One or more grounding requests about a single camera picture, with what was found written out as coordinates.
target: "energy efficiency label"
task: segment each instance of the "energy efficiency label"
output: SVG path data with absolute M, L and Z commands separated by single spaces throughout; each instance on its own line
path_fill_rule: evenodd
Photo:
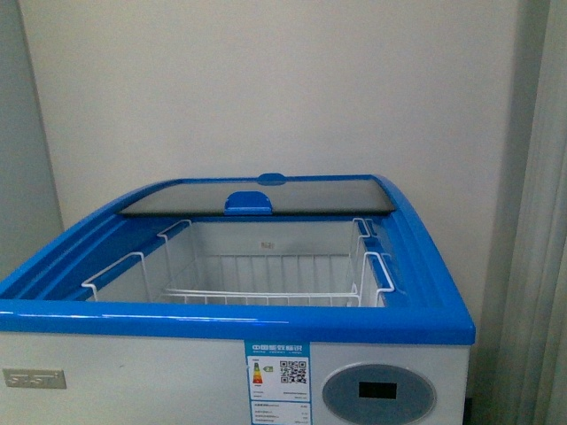
M 309 343 L 245 342 L 252 425 L 312 425 Z

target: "gray wall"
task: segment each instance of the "gray wall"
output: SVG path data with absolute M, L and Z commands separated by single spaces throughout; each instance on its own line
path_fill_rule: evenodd
M 62 230 L 15 0 L 0 0 L 0 279 Z

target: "qr code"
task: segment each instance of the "qr code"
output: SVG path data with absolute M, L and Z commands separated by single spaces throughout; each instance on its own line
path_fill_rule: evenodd
M 306 361 L 280 361 L 282 383 L 307 383 Z

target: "lid handle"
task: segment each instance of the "lid handle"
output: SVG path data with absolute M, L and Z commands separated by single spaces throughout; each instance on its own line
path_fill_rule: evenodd
M 258 177 L 258 184 L 262 186 L 281 186 L 287 182 L 283 174 L 279 173 L 264 173 Z
M 271 215 L 272 203 L 262 192 L 242 190 L 232 193 L 224 203 L 224 215 Z

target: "blue plastic trim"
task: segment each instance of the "blue plastic trim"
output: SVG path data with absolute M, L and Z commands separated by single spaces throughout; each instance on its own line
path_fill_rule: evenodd
M 256 181 L 252 178 L 180 179 L 155 183 L 112 201 L 69 228 L 1 282 L 0 331 L 370 344 L 474 343 L 474 324 L 437 248 L 413 207 L 391 182 L 371 175 L 285 179 L 288 182 L 372 179 L 382 186 L 397 209 L 386 217 L 374 218 L 379 224 L 377 236 L 380 243 L 389 244 L 383 248 L 393 253 L 398 265 L 395 274 L 405 283 L 408 305 L 386 296 L 392 301 L 391 308 L 311 307 L 307 313 L 305 307 L 14 299 L 18 293 L 29 294 L 32 288 L 46 293 L 46 287 L 34 288 L 30 283 L 42 282 L 40 275 L 49 273 L 54 261 L 77 259 L 81 255 L 77 247 L 110 243 L 110 238 L 105 239 L 106 242 L 97 242 L 96 232 L 93 234 L 95 229 L 112 227 L 117 221 L 127 220 L 116 213 L 155 190 L 192 182 Z M 269 220 L 269 217 L 230 219 Z M 336 219 L 322 216 L 308 220 Z M 385 232 L 384 238 L 380 237 L 381 232 Z
M 279 173 L 264 173 L 258 177 L 258 184 L 262 186 L 281 186 L 286 181 L 285 176 Z
M 471 345 L 468 318 L 442 309 L 164 305 L 4 300 L 2 331 L 265 339 L 368 344 Z

